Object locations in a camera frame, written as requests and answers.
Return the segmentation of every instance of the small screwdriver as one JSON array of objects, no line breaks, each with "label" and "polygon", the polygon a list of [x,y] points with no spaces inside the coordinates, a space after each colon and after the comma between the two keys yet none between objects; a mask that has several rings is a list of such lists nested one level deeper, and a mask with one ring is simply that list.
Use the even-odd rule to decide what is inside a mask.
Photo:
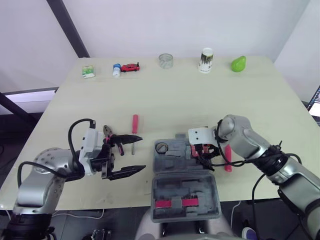
[{"label": "small screwdriver", "polygon": [[[139,116],[134,114],[132,117],[132,134],[138,133]],[[135,143],[132,143],[131,154],[135,155]]]}]

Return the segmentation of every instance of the white table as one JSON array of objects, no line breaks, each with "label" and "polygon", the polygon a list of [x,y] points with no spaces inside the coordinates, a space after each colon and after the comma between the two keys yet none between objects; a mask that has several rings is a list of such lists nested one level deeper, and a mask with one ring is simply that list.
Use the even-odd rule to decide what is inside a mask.
[{"label": "white table", "polygon": [[[174,59],[171,69],[158,66],[157,58],[82,58],[70,71],[26,142],[0,191],[0,209],[12,209],[17,196],[17,167],[33,161],[44,149],[69,148],[70,125],[82,118],[105,124],[116,134],[130,134],[132,115],[139,114],[136,154],[124,145],[124,156],[115,152],[115,170],[147,165],[124,179],[102,180],[101,174],[67,182],[58,210],[108,209],[149,206],[153,173],[154,142],[174,138],[188,129],[215,126],[227,114],[246,116],[252,128],[272,144],[281,140],[282,150],[298,154],[303,164],[320,175],[320,130],[293,90],[266,57],[247,58],[243,72],[230,70],[231,58],[214,59],[209,74],[197,71],[197,58]],[[140,71],[112,77],[113,64],[140,63]],[[96,77],[83,79],[82,66],[94,65]],[[81,123],[73,130],[75,149],[88,128]],[[241,158],[233,154],[233,161]],[[25,166],[23,177],[30,172]],[[247,200],[262,173],[252,164],[233,167],[232,173],[216,168],[214,176],[221,201]],[[275,198],[277,187],[267,179],[256,189],[256,198]]]}]

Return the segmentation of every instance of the clear plastic cup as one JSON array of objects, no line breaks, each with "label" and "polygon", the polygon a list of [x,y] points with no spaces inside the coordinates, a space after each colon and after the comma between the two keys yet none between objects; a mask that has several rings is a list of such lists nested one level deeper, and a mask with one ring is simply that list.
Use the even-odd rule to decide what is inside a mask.
[{"label": "clear plastic cup", "polygon": [[159,56],[159,65],[163,69],[170,69],[174,65],[174,57],[169,53],[163,53]]}]

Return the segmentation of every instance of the green pear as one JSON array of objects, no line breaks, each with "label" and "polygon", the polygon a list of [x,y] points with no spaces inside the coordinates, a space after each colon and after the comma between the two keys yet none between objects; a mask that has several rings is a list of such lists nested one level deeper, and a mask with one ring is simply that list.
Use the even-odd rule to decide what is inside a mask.
[{"label": "green pear", "polygon": [[246,68],[246,61],[247,61],[247,58],[245,56],[236,58],[231,63],[231,70],[237,73],[241,72]]}]

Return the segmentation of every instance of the red toy car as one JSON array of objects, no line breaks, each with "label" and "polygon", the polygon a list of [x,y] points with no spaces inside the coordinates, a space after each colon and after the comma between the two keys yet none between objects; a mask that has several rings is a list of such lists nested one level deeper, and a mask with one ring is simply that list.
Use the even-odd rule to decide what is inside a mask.
[{"label": "red toy car", "polygon": [[139,71],[140,70],[140,66],[139,66],[139,62],[137,64],[134,63],[130,63],[127,65],[122,65],[121,67],[121,72],[132,72],[132,71]]}]

